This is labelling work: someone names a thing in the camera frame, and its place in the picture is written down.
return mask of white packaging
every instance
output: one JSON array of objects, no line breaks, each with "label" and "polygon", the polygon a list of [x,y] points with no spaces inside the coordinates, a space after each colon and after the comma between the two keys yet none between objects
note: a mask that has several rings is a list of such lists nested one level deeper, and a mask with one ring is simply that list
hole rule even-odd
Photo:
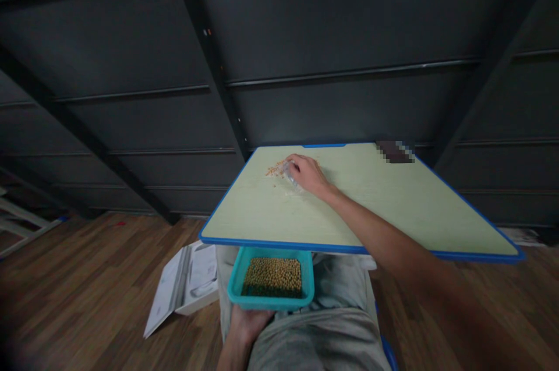
[{"label": "white packaging", "polygon": [[215,246],[197,241],[183,247],[163,268],[144,338],[173,311],[188,316],[218,299]]}]

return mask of hand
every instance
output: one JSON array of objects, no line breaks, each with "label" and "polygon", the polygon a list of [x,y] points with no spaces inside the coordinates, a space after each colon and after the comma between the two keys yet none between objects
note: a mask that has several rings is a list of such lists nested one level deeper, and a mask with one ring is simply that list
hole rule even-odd
[{"label": "hand", "polygon": [[301,187],[320,199],[332,192],[335,187],[331,185],[322,173],[319,164],[315,159],[291,154],[287,161],[289,163],[289,173]]},{"label": "hand", "polygon": [[242,343],[252,345],[274,313],[268,310],[243,310],[235,304],[229,333],[238,337]]}]

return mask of blue chair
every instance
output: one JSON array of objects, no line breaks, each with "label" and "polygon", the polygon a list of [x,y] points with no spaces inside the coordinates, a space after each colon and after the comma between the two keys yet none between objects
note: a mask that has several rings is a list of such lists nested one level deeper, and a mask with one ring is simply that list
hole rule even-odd
[{"label": "blue chair", "polygon": [[[377,316],[378,316],[378,304],[376,301],[374,302],[374,307],[377,311]],[[386,359],[390,364],[390,368],[392,368],[392,371],[398,371],[398,363],[396,362],[396,355],[394,355],[392,346],[390,346],[388,341],[382,335],[380,336],[380,341],[383,343],[384,355],[386,356]]]}]

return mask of person's left hand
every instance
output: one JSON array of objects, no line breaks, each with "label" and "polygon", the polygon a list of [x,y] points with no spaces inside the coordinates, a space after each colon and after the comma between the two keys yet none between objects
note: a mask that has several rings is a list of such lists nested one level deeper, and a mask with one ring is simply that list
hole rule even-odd
[{"label": "person's left hand", "polygon": [[229,333],[239,337],[243,343],[252,345],[274,313],[269,310],[243,310],[235,304],[231,313]]}]

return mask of forearm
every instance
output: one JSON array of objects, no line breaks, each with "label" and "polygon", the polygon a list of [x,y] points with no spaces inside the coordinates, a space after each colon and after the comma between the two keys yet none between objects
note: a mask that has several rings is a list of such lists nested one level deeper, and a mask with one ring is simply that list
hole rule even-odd
[{"label": "forearm", "polygon": [[232,332],[229,332],[220,359],[217,363],[218,371],[245,371],[249,363],[252,343],[243,341]]},{"label": "forearm", "polygon": [[336,188],[324,197],[374,259],[420,298],[456,287],[456,273],[428,250]]},{"label": "forearm", "polygon": [[524,349],[477,302],[449,264],[335,187],[321,199],[338,213],[375,260],[417,296],[462,360],[477,369],[533,369]]}]

